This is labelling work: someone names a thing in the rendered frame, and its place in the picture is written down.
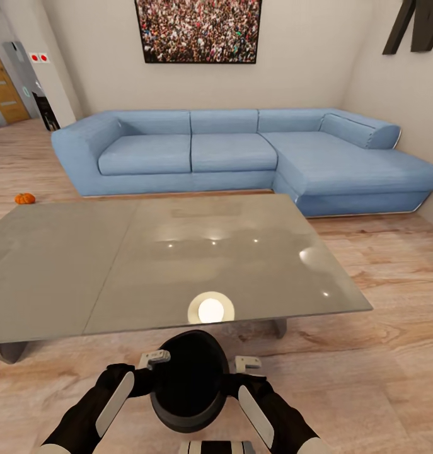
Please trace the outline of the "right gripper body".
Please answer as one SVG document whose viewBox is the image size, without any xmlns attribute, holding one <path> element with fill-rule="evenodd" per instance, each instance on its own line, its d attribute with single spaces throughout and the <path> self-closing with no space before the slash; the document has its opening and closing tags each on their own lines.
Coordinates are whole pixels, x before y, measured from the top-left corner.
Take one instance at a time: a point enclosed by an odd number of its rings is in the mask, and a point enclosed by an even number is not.
<svg viewBox="0 0 433 454">
<path fill-rule="evenodd" d="M 219 393 L 221 396 L 230 396 L 238 398 L 236 396 L 236 383 L 243 376 L 242 373 L 232 374 L 232 373 L 221 373 L 220 374 L 220 384 L 219 384 Z"/>
</svg>

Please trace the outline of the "cauldron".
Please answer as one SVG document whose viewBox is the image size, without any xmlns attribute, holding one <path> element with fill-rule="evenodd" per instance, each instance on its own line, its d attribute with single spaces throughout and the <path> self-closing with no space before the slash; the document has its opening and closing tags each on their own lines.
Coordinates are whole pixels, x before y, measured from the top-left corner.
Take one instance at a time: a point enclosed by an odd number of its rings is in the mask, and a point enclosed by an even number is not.
<svg viewBox="0 0 433 454">
<path fill-rule="evenodd" d="M 173 431 L 201 431 L 215 421 L 227 400 L 214 388 L 214 378 L 229 373 L 220 343 L 204 330 L 190 330 L 167 340 L 159 350 L 167 350 L 171 359 L 152 364 L 152 370 L 166 369 L 176 380 L 150 393 L 155 413 Z"/>
</svg>

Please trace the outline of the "pumpkin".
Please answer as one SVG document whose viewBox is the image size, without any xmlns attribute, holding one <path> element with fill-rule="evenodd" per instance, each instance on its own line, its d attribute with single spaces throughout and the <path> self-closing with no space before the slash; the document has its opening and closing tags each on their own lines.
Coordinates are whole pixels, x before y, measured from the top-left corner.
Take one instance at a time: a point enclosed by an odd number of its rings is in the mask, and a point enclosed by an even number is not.
<svg viewBox="0 0 433 454">
<path fill-rule="evenodd" d="M 16 196 L 15 199 L 17 204 L 25 204 L 25 205 L 30 205 L 35 203 L 35 197 L 31 194 L 21 194 Z"/>
</svg>

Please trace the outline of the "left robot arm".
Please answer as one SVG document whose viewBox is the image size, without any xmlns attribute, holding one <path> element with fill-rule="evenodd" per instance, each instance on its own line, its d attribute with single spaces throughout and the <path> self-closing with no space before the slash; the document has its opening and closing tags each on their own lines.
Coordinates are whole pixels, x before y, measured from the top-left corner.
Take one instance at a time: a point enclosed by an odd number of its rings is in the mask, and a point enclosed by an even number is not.
<svg viewBox="0 0 433 454">
<path fill-rule="evenodd" d="M 176 380 L 166 369 L 152 370 L 152 364 L 170 359 L 167 350 L 158 350 L 142 353 L 139 371 L 127 363 L 109 364 L 34 454 L 92 454 L 127 398 L 164 390 Z"/>
</svg>

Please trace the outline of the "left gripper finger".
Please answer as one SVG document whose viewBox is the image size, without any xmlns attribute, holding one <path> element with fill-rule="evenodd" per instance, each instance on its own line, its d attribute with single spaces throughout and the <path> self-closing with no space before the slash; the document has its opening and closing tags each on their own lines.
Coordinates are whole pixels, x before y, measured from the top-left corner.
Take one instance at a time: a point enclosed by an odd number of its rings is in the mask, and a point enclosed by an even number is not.
<svg viewBox="0 0 433 454">
<path fill-rule="evenodd" d="M 173 383 L 175 380 L 176 380 L 176 375 L 174 375 L 173 373 L 165 374 L 165 385 L 166 386 Z"/>
</svg>

